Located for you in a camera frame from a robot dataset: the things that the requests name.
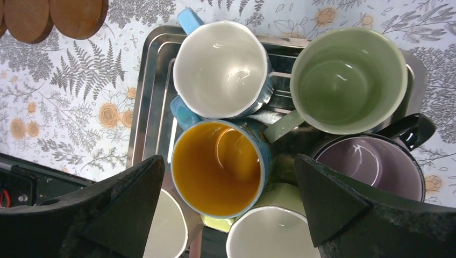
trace blue mug handle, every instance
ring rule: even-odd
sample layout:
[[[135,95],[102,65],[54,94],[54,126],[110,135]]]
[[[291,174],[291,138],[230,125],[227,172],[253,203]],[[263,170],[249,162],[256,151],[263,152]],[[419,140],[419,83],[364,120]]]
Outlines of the blue mug handle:
[[[187,7],[177,15],[177,20],[187,35],[194,32],[198,27],[204,25],[201,18],[190,8]]]
[[[171,101],[171,113],[184,131],[197,122],[203,121],[200,116],[187,107],[181,96],[177,96]]]

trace mug handle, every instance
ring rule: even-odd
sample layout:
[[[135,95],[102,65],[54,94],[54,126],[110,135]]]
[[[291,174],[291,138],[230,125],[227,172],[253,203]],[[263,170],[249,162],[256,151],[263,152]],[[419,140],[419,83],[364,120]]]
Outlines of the mug handle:
[[[202,121],[203,119],[195,114],[188,106],[185,104],[181,96],[177,96],[171,101],[171,113],[176,118],[177,123],[182,127],[182,129],[187,130],[188,127],[196,124],[197,122]]]
[[[182,10],[177,15],[177,20],[187,35],[190,35],[190,33],[194,32],[194,30],[196,30],[198,27],[204,25],[204,22],[201,20],[201,18],[190,7]]]
[[[264,135],[269,142],[274,142],[279,140],[282,136],[303,122],[304,118],[298,113],[297,110],[293,110],[292,112],[279,119],[279,121],[271,124],[265,130]]]
[[[412,151],[425,143],[436,131],[434,123],[425,115],[416,113],[406,116],[377,134],[389,139],[400,139]]]

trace floral tablecloth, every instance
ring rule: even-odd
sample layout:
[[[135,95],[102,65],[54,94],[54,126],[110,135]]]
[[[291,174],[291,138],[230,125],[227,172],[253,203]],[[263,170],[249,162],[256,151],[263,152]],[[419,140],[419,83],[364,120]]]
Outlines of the floral tablecloth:
[[[143,42],[192,7],[256,34],[314,39],[364,26],[428,70],[422,112],[437,133],[413,152],[426,202],[456,207],[456,2],[445,0],[111,0],[89,40],[53,30],[36,45],[0,39],[0,152],[100,181],[125,169]]]

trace tablecloth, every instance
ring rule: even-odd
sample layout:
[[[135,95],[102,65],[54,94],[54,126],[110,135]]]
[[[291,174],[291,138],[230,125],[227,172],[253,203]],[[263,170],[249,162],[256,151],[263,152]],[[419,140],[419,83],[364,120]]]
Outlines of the tablecloth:
[[[125,169],[143,43],[193,8],[207,23],[314,39],[337,27],[372,28],[420,58],[422,112],[436,134],[413,151],[426,202],[456,207],[456,2],[444,0],[111,0],[88,40],[55,28],[43,42],[0,39],[0,152],[94,181]]]

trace black mug handle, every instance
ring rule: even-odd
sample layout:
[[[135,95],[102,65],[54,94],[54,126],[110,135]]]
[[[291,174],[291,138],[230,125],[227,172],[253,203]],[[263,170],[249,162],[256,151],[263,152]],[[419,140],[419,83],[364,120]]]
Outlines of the black mug handle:
[[[406,116],[377,134],[389,139],[400,139],[412,151],[432,137],[436,131],[434,123],[425,115],[416,113]]]

